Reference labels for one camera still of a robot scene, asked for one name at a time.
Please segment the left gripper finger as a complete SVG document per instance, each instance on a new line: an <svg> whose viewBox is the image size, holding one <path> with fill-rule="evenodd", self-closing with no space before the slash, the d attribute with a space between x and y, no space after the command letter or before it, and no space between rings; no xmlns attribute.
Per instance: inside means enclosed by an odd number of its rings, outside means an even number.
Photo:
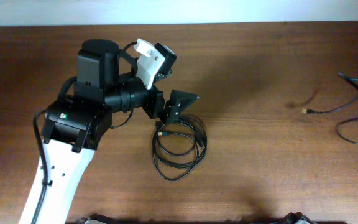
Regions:
<svg viewBox="0 0 358 224"><path fill-rule="evenodd" d="M170 99L166 103L166 123L170 124L176 121L182 112L198 99L200 97L197 94L172 90Z"/></svg>
<svg viewBox="0 0 358 224"><path fill-rule="evenodd" d="M163 80L163 79L166 79L166 78L168 78L168 77L170 77L171 76L171 74L172 74L172 69L170 69L167 73L158 73L158 74L156 74L156 76L155 76L155 81L156 82L159 82L159 81L161 81L161 80Z"/></svg>

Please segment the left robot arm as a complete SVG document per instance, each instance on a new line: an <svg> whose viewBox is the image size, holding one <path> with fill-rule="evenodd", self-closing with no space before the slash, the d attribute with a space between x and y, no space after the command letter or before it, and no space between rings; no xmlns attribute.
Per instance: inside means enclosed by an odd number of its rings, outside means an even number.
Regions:
<svg viewBox="0 0 358 224"><path fill-rule="evenodd" d="M130 43L139 55L104 39L83 42L77 55L77 74L61 87L57 99L39 112L44 125L33 126L40 159L21 223L65 223L74 194L91 162L102 136L112 129L112 116L132 116L142 108L156 120L152 137L154 164L183 169L189 174L205 157L208 136L199 120L184 110L198 95L173 90L168 100L156 87L172 74L176 54L166 45L143 39ZM172 152L161 143L166 126L180 124L190 129L190 162L168 160Z"/></svg>

